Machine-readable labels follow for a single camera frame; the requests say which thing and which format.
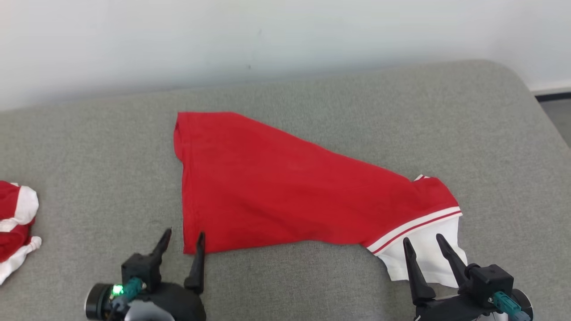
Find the folded clothing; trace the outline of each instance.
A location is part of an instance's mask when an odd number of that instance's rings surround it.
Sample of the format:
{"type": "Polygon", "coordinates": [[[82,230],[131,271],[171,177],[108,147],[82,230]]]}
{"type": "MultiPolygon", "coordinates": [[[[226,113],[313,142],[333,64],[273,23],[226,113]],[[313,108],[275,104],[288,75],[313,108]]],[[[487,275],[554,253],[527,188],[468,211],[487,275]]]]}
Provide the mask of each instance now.
{"type": "Polygon", "coordinates": [[[38,206],[34,190],[0,180],[0,285],[42,245],[41,238],[30,236],[38,206]]]}
{"type": "Polygon", "coordinates": [[[392,280],[408,279],[403,238],[427,282],[456,287],[436,234],[457,246],[458,203],[437,178],[414,181],[328,151],[235,113],[179,113],[184,252],[198,234],[206,252],[302,240],[360,244],[392,280]]]}

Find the red garment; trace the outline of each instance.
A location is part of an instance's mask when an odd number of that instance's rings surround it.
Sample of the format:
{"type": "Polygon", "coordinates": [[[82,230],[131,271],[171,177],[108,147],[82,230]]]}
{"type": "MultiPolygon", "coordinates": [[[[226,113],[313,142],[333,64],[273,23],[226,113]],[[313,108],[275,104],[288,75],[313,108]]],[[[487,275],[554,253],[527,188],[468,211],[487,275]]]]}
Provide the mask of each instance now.
{"type": "Polygon", "coordinates": [[[461,215],[437,178],[411,182],[235,113],[179,113],[174,149],[188,254],[200,231],[206,252],[319,240],[380,254],[461,215]]]}

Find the green light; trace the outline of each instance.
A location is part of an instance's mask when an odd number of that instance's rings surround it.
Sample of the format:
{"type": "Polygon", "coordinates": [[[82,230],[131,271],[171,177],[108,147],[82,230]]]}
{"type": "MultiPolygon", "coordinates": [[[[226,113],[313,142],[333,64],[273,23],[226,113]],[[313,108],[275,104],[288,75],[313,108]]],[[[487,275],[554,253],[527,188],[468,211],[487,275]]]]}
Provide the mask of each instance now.
{"type": "Polygon", "coordinates": [[[113,294],[113,296],[122,295],[123,294],[123,286],[121,284],[114,285],[113,289],[111,290],[111,294],[113,294]]]}

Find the red stripe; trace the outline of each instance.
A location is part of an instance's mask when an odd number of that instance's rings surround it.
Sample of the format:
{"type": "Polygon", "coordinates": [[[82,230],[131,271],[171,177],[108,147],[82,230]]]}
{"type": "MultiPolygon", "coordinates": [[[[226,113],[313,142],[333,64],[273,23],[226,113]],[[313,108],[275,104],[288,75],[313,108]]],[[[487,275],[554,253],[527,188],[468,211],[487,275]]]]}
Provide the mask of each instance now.
{"type": "Polygon", "coordinates": [[[387,247],[387,245],[391,244],[392,241],[394,241],[395,239],[401,237],[402,234],[408,233],[410,230],[414,230],[414,229],[419,228],[419,227],[421,227],[421,226],[423,226],[423,225],[426,225],[426,224],[428,224],[428,223],[432,223],[432,222],[434,222],[434,221],[436,221],[436,220],[439,220],[439,219],[447,218],[447,217],[449,217],[449,216],[452,216],[452,215],[454,215],[454,214],[458,214],[458,213],[460,213],[460,212],[462,212],[462,211],[456,211],[456,212],[454,212],[454,213],[446,214],[446,215],[443,215],[443,216],[441,216],[441,217],[434,218],[434,219],[428,220],[428,221],[426,221],[426,222],[424,222],[424,223],[420,223],[420,224],[418,224],[418,225],[416,225],[416,226],[413,226],[413,227],[411,227],[411,228],[409,228],[409,229],[403,231],[403,232],[400,233],[399,235],[395,236],[394,238],[390,239],[387,243],[383,244],[383,246],[379,247],[375,252],[373,252],[373,254],[378,253],[380,250],[382,250],[382,249],[384,249],[385,247],[387,247]]]}

